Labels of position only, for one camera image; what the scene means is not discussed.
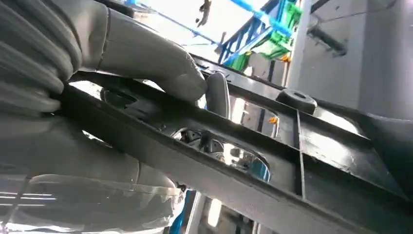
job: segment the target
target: bright light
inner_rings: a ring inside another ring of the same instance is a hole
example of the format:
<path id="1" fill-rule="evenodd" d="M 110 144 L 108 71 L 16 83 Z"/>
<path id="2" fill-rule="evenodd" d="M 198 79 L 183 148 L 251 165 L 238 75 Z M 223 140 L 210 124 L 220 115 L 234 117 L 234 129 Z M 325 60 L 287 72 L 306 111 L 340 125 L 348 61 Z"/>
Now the bright light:
<path id="1" fill-rule="evenodd" d="M 241 123 L 243 118 L 245 101 L 241 98 L 235 99 L 234 109 L 232 110 L 231 121 L 234 123 Z"/>
<path id="2" fill-rule="evenodd" d="M 244 70 L 244 74 L 246 75 L 246 76 L 252 76 L 252 67 L 251 66 L 249 66 L 249 67 L 247 67 L 245 70 Z"/>
<path id="3" fill-rule="evenodd" d="M 216 227 L 218 224 L 219 215 L 221 213 L 222 202 L 217 199 L 213 199 L 208 214 L 208 224 L 212 227 Z"/>
<path id="4" fill-rule="evenodd" d="M 27 197 L 24 196 L 21 199 L 30 199 L 30 200 L 56 200 L 54 197 Z"/>

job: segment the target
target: white wall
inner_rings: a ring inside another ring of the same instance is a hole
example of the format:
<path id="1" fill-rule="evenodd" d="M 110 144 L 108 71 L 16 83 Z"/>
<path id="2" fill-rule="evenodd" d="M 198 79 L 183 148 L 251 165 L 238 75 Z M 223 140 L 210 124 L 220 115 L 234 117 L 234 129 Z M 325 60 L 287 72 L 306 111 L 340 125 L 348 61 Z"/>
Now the white wall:
<path id="1" fill-rule="evenodd" d="M 365 11 L 366 0 L 331 0 L 316 14 L 323 19 Z M 327 46 L 307 37 L 300 78 L 296 87 L 315 98 L 357 108 L 362 68 L 365 15 L 320 24 L 321 29 L 347 44 L 345 56 L 337 57 Z"/>

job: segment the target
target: gray plastic part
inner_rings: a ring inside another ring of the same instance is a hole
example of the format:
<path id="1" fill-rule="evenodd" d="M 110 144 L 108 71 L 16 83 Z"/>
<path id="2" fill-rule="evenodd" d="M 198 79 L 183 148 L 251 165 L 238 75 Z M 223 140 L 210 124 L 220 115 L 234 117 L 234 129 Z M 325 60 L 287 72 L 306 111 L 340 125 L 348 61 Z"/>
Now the gray plastic part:
<path id="1" fill-rule="evenodd" d="M 108 40 L 100 71 L 154 81 L 165 92 L 198 100 L 207 84 L 192 57 L 178 44 L 110 10 Z"/>
<path id="2" fill-rule="evenodd" d="M 225 118 L 230 118 L 229 91 L 226 78 L 222 73 L 214 73 L 206 79 L 208 89 L 205 93 L 208 110 Z"/>

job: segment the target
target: gray glove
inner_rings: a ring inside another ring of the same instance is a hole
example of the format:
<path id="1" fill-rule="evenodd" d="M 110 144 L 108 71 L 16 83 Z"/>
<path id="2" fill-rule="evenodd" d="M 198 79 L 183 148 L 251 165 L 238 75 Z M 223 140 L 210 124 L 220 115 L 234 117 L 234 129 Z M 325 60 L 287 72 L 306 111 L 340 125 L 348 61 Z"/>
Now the gray glove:
<path id="1" fill-rule="evenodd" d="M 182 47 L 93 0 L 0 0 L 0 19 L 3 109 L 55 111 L 49 94 L 78 70 L 149 79 L 187 101 L 206 91 Z"/>

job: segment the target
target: blue metal frame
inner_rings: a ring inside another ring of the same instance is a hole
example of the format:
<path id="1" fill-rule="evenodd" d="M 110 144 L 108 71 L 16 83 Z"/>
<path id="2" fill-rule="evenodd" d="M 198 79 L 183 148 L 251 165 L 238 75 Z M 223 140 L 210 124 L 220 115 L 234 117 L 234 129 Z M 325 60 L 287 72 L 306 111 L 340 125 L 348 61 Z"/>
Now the blue metal frame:
<path id="1" fill-rule="evenodd" d="M 226 41 L 222 45 L 222 52 L 219 56 L 218 63 L 229 65 L 235 58 L 252 49 L 258 42 L 260 42 L 273 31 L 280 31 L 281 33 L 290 37 L 291 31 L 279 24 L 283 17 L 283 9 L 287 1 L 288 0 L 271 0 L 266 5 L 264 5 L 258 12 L 258 14 L 268 15 L 272 10 L 274 10 L 278 6 L 278 11 L 274 19 L 276 23 L 272 22 L 271 25 L 267 25 L 256 17 L 251 18 L 238 30 L 238 32 L 236 32 L 228 41 Z M 246 35 L 247 38 L 245 40 L 245 44 L 241 45 L 241 42 Z M 232 52 L 231 47 L 234 42 L 237 42 L 237 44 L 235 47 L 235 51 Z"/>

